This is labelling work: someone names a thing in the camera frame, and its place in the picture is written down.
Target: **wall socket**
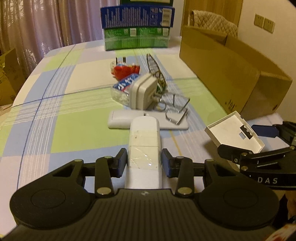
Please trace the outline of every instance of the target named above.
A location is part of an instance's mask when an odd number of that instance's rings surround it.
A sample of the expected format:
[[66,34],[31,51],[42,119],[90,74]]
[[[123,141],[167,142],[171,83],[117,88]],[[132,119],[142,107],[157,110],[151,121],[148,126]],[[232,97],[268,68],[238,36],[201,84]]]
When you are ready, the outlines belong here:
[[264,19],[264,17],[256,14],[254,19],[254,25],[258,26],[259,28],[263,28]]
[[263,29],[265,29],[266,31],[273,33],[274,26],[275,26],[275,22],[273,22],[267,18],[264,20]]

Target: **brown cardboard box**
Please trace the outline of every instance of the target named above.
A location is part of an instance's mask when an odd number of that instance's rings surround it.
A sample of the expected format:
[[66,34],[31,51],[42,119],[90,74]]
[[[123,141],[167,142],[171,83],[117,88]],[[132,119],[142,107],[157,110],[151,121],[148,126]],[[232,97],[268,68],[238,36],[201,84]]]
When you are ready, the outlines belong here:
[[270,59],[221,32],[184,26],[180,58],[228,114],[246,120],[273,113],[292,83]]
[[25,82],[15,49],[0,56],[0,106],[13,103]]

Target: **plaid tablecloth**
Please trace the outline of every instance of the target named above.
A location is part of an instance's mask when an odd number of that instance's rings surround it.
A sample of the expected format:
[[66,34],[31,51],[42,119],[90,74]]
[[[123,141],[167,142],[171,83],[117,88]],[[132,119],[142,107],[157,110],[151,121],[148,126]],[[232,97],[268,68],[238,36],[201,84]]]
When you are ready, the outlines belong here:
[[[110,86],[116,83],[110,73],[115,57],[126,56],[127,63],[140,64],[140,73],[144,74],[148,72],[146,54],[152,54],[168,82],[168,90],[191,98],[189,130],[161,131],[162,148],[194,162],[218,158],[216,146],[204,129],[226,113],[179,58],[180,42],[180,38],[173,39],[168,49],[106,52],[99,40],[55,49],[42,59],[0,127],[0,234],[15,227],[9,200],[18,188],[73,159],[94,162],[127,148],[129,130],[107,127],[110,111],[123,109],[110,95]],[[273,114],[249,123],[281,122],[280,116]],[[278,138],[262,140],[265,150],[286,146]],[[114,178],[114,187],[123,188],[124,179]],[[164,187],[175,185],[175,179],[163,178]],[[196,191],[203,189],[200,177],[195,179],[195,186]],[[94,191],[93,178],[87,178],[85,188]]]

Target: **white box lid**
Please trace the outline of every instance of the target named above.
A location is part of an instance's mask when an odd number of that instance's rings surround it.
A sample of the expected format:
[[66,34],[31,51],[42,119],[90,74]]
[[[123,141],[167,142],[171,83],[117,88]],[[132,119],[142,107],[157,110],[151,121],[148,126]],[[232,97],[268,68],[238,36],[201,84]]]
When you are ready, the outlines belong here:
[[237,111],[210,124],[205,132],[217,147],[225,144],[259,153],[265,146]]

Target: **curtain pattern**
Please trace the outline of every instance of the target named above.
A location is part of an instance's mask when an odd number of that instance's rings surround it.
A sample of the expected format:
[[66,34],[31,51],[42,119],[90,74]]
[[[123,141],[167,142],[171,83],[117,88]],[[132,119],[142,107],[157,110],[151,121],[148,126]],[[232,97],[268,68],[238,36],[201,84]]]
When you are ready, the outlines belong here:
[[117,0],[0,0],[0,48],[28,77],[52,49],[103,39],[100,8]]

